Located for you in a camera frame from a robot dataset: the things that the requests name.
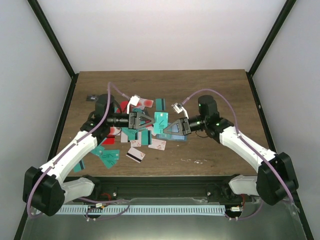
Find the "teal vertical card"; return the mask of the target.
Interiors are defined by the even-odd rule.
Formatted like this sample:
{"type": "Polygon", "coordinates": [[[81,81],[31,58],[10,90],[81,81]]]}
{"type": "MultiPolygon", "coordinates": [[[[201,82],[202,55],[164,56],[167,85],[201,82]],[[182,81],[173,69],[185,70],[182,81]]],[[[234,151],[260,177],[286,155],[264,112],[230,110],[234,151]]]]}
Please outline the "teal vertical card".
{"type": "Polygon", "coordinates": [[[163,134],[163,130],[168,126],[169,113],[159,112],[154,113],[155,122],[153,124],[153,130],[155,134],[163,134]]]}

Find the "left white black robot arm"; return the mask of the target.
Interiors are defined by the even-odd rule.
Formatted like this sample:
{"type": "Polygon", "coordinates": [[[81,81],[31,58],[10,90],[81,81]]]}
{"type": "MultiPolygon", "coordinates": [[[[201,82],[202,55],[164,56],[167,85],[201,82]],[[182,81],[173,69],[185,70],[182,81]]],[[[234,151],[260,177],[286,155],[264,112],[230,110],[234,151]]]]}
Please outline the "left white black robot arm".
{"type": "Polygon", "coordinates": [[[30,167],[24,175],[22,199],[26,203],[27,214],[33,218],[34,208],[47,216],[55,215],[60,208],[73,200],[86,197],[97,202],[102,189],[91,176],[66,182],[71,170],[89,152],[101,144],[111,128],[139,130],[155,123],[155,119],[141,112],[115,112],[115,99],[107,93],[100,95],[86,122],[75,138],[55,157],[39,168],[30,167]]]}

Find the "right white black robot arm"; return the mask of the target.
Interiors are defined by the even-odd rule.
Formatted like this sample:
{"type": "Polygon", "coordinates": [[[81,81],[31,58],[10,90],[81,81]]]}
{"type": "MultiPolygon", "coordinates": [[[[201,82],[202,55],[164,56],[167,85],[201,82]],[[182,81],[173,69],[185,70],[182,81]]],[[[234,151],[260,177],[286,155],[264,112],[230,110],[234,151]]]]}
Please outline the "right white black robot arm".
{"type": "Polygon", "coordinates": [[[199,114],[188,115],[182,103],[172,104],[173,110],[184,116],[167,126],[163,132],[187,136],[192,132],[204,131],[217,143],[231,149],[244,159],[255,171],[254,176],[237,175],[222,188],[223,198],[229,202],[240,195],[259,196],[270,206],[284,198],[293,200],[293,193],[299,183],[290,156],[284,152],[276,153],[251,140],[239,131],[235,123],[221,117],[217,102],[211,95],[202,95],[197,100],[199,114]]]}

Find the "blue leather card holder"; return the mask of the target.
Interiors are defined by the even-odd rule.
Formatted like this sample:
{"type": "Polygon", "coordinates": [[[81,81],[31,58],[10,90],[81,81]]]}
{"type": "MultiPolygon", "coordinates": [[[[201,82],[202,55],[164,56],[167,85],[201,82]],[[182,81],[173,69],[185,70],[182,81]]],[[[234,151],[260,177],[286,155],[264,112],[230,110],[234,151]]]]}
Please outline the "blue leather card holder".
{"type": "MultiPolygon", "coordinates": [[[[154,129],[158,129],[158,124],[153,125],[154,129]]],[[[171,131],[174,133],[178,133],[178,126],[174,125],[171,128],[171,131]]],[[[159,140],[165,140],[165,141],[178,141],[178,142],[186,142],[187,136],[183,135],[175,135],[175,134],[156,134],[156,138],[159,140]]]]}

